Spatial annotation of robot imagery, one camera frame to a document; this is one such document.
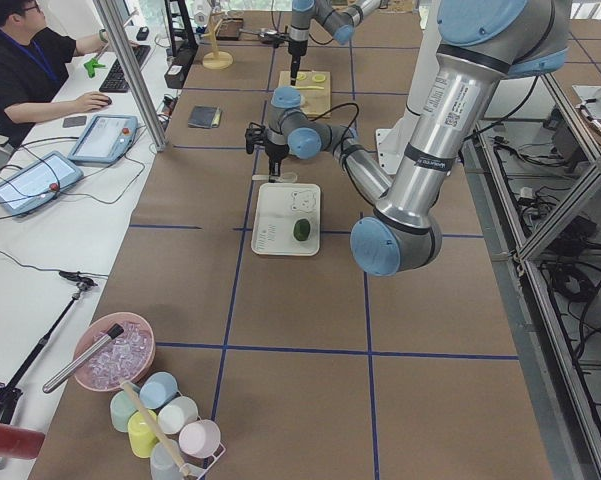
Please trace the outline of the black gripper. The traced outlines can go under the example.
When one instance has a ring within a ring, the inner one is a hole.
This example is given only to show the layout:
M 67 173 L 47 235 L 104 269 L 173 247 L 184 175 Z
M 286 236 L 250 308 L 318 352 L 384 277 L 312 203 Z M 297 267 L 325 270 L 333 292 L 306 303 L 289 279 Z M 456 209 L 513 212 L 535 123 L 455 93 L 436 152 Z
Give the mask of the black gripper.
M 291 66 L 290 66 L 290 84 L 296 83 L 296 76 L 299 73 L 301 59 L 305 55 L 305 43 L 304 42 L 290 42 L 288 45 L 288 52 L 291 55 Z
M 245 130 L 245 150 L 252 154 L 256 146 L 264 148 L 268 157 L 269 182 L 275 182 L 281 178 L 281 163 L 286 158 L 286 143 L 284 138 L 265 125 L 250 122 Z

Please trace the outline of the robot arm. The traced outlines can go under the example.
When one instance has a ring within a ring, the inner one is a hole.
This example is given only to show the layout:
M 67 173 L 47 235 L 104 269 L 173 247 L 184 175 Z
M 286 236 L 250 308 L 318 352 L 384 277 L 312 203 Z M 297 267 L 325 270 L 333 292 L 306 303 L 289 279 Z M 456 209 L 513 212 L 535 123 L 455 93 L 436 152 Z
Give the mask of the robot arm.
M 471 129 L 502 80 L 564 64 L 570 14 L 567 1 L 442 2 L 435 18 L 438 71 L 394 175 L 351 129 L 308 118 L 294 86 L 274 91 L 266 122 L 247 128 L 246 147 L 264 148 L 271 175 L 288 156 L 332 154 L 373 208 L 351 231 L 358 266 L 374 276 L 421 268 L 440 251 L 441 231 L 430 211 Z
M 336 10 L 330 1 L 293 0 L 289 27 L 288 52 L 291 55 L 290 85 L 295 86 L 301 59 L 307 53 L 311 22 L 315 20 L 340 45 L 351 40 L 354 29 L 377 9 L 386 8 L 388 1 L 355 1 L 343 10 Z

